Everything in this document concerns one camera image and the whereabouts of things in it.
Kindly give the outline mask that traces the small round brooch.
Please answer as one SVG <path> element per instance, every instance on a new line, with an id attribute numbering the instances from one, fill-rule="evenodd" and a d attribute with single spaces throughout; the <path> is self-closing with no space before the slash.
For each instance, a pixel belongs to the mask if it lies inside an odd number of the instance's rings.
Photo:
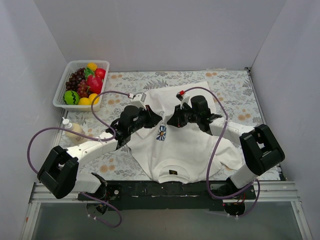
<path id="1" fill-rule="evenodd" d="M 160 115 L 162 121 L 164 121 L 164 120 L 165 120 L 165 112 L 164 112 L 164 111 L 161 111 L 161 112 L 159 113 L 159 115 Z"/>

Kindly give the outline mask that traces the white t-shirt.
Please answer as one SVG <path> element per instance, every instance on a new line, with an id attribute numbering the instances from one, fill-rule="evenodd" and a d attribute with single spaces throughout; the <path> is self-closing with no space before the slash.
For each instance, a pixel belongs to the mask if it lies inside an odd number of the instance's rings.
<path id="1" fill-rule="evenodd" d="M 165 119 L 154 128 L 141 128 L 133 133 L 127 144 L 147 176 L 158 183 L 174 181 L 188 184 L 206 179 L 218 137 L 202 132 L 195 123 L 182 128 L 167 125 L 175 106 L 180 104 L 176 94 L 189 88 L 194 88 L 189 91 L 191 97 L 204 96 L 210 110 L 216 112 L 213 96 L 207 92 L 209 86 L 206 81 L 148 90 L 144 103 L 159 116 L 164 111 Z"/>

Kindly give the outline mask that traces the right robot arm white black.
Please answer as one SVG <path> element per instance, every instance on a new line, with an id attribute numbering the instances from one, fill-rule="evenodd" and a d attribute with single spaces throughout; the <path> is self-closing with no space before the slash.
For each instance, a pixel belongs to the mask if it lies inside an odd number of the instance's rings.
<path id="1" fill-rule="evenodd" d="M 183 128 L 188 123 L 197 124 L 199 129 L 211 136 L 223 137 L 241 146 L 245 163 L 228 177 L 223 185 L 209 193 L 217 199 L 234 197 L 245 191 L 254 180 L 285 159 L 269 126 L 247 126 L 227 121 L 219 114 L 212 113 L 202 95 L 191 98 L 191 104 L 182 102 L 175 106 L 167 124 Z"/>

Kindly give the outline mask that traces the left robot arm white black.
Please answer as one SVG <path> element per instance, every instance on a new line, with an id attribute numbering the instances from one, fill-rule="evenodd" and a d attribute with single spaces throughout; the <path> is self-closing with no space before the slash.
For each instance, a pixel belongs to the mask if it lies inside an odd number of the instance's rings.
<path id="1" fill-rule="evenodd" d="M 97 140 L 88 140 L 68 148 L 54 147 L 38 171 L 37 178 L 57 199 L 71 192 L 99 195 L 107 182 L 97 173 L 80 174 L 78 169 L 106 153 L 120 149 L 136 131 L 152 129 L 161 121 L 162 117 L 148 105 L 145 108 L 126 106 L 120 117 Z"/>

